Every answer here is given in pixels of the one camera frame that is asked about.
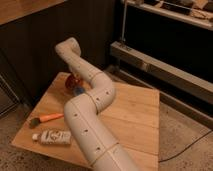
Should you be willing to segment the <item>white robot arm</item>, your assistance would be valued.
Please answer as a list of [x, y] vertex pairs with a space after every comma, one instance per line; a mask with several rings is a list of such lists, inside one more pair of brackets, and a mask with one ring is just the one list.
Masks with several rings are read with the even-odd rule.
[[100, 69], [81, 58], [81, 49], [73, 37], [55, 46], [69, 69], [85, 80], [91, 89], [64, 106], [64, 118], [80, 150], [94, 171], [139, 171], [134, 160], [98, 118], [112, 104], [116, 89]]

